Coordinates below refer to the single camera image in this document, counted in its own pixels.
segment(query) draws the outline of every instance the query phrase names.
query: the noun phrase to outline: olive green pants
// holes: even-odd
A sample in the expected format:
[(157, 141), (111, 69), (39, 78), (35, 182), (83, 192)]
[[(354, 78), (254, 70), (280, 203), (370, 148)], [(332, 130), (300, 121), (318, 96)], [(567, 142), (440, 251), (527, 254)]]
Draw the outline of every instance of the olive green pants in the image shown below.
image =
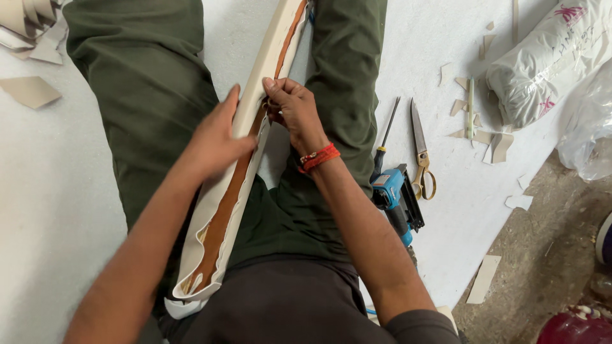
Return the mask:
[[(330, 141), (371, 196), (376, 138), (374, 92), (387, 0), (315, 2), (306, 87)], [(64, 15), (67, 51), (97, 97), (127, 226), (179, 157), (195, 127), (218, 103), (203, 49), (201, 0), (75, 0)], [(277, 188), (257, 176), (229, 265), (272, 253), (349, 261), (329, 208), (312, 178), (297, 170), (295, 150)], [(189, 218), (160, 285), (176, 282)]]

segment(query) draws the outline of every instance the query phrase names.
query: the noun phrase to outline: scissor blade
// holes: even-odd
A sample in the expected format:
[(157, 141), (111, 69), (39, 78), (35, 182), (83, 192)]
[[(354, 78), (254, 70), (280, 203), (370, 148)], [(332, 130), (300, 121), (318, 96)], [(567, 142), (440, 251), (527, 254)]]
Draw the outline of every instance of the scissor blade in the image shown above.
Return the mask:
[(419, 111), (417, 105), (414, 102), (414, 98), (411, 102), (410, 113), (412, 116), (412, 133), (414, 134), (414, 145), (417, 150), (417, 154), (421, 154), (427, 150), (425, 145), (425, 137), (423, 136), (423, 127), (420, 124)]

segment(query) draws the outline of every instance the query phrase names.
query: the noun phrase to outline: person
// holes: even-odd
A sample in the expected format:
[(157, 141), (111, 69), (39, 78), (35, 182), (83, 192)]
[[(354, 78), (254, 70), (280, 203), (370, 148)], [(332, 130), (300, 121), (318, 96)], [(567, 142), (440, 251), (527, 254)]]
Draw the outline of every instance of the person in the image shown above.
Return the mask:
[[(97, 97), (127, 239), (77, 308), (64, 343), (132, 343), (149, 314), (170, 343), (458, 343), (399, 237), (370, 201), (375, 82), (386, 0), (315, 3), (314, 74), (262, 82), (291, 138), (278, 187), (256, 176), (221, 288), (169, 316), (182, 243), (206, 185), (256, 139), (231, 136), (239, 86), (219, 102), (200, 0), (75, 0), (67, 51)], [(300, 173), (299, 158), (341, 153)], [(358, 276), (380, 326), (365, 315)]]

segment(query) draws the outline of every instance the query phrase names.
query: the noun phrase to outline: scissor handle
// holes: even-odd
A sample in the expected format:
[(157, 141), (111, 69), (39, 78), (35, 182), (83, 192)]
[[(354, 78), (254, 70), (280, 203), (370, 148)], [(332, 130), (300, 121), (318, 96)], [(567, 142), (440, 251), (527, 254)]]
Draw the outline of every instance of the scissor handle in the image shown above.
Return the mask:
[[(431, 177), (432, 190), (431, 190), (431, 195), (429, 197), (427, 197), (427, 190), (425, 189), (425, 174), (429, 174), (429, 177)], [(422, 184), (421, 194), (423, 195), (423, 198), (425, 198), (426, 200), (432, 199), (436, 195), (436, 177), (433, 176), (433, 173), (431, 173), (430, 170), (424, 170), (423, 173), (421, 174), (421, 184)]]
[(410, 184), (410, 186), (416, 186), (416, 188), (413, 187), (412, 189), (414, 191), (414, 196), (417, 198), (417, 200), (420, 200), (421, 196), (423, 195), (423, 186), (425, 185), (425, 183), (422, 183), (424, 171), (425, 167), (419, 166), (419, 169), (417, 170), (417, 175), (414, 178), (412, 184)]
[[(412, 188), (414, 190), (414, 196), (419, 200), (421, 197), (426, 200), (430, 200), (436, 195), (436, 177), (433, 176), (433, 173), (429, 170), (429, 153), (427, 151), (421, 152), (417, 156), (417, 164), (419, 169), (417, 170), (417, 175), (414, 178), (414, 181), (411, 185), (416, 185), (416, 188)], [(432, 191), (431, 195), (427, 197), (427, 191), (425, 190), (425, 175), (429, 174), (431, 177)]]

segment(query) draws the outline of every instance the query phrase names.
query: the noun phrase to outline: beaded bracelet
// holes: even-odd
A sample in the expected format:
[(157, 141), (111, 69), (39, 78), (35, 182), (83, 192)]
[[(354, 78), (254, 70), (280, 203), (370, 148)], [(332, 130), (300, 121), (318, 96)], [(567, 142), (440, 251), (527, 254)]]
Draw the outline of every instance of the beaded bracelet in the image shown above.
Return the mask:
[(301, 173), (308, 173), (313, 167), (339, 156), (338, 149), (334, 147), (333, 143), (330, 143), (329, 146), (318, 152), (301, 157), (302, 167), (299, 167), (298, 170)]

